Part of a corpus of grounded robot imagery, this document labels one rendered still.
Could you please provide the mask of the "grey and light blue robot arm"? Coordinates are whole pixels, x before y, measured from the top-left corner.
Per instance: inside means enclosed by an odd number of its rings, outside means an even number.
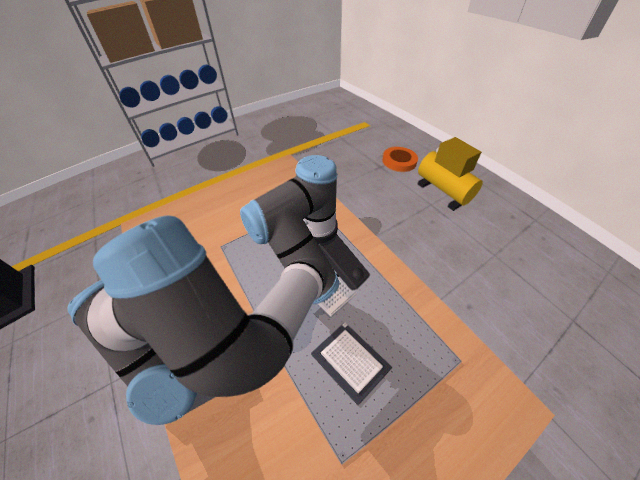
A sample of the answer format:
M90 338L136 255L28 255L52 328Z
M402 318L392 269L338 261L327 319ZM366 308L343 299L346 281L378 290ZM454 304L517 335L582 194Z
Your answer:
M337 274L350 290L369 278L337 234L319 244L314 238L336 226L334 161L307 156L295 171L240 210L249 236L269 243L285 268L249 316L175 216L139 224L94 256L101 280L79 293L68 313L127 385L127 406L138 420L172 423L196 393L231 397L262 387L284 368L312 304L337 291Z

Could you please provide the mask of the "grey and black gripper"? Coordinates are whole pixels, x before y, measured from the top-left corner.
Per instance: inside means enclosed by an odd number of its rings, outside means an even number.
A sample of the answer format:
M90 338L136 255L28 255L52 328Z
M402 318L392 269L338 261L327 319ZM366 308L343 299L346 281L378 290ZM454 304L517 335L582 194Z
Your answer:
M335 235L337 234L337 230L338 230L338 222L337 222L337 220L336 220L336 226L335 226L335 229L334 229L334 231L333 231L331 234L329 234L329 235L327 235L327 236L324 236L324 237L314 237L314 238L315 238L315 240L316 240L316 242L317 242L318 244L319 244L319 243L328 242L328 241L330 241L331 239L333 239L333 238L335 237Z

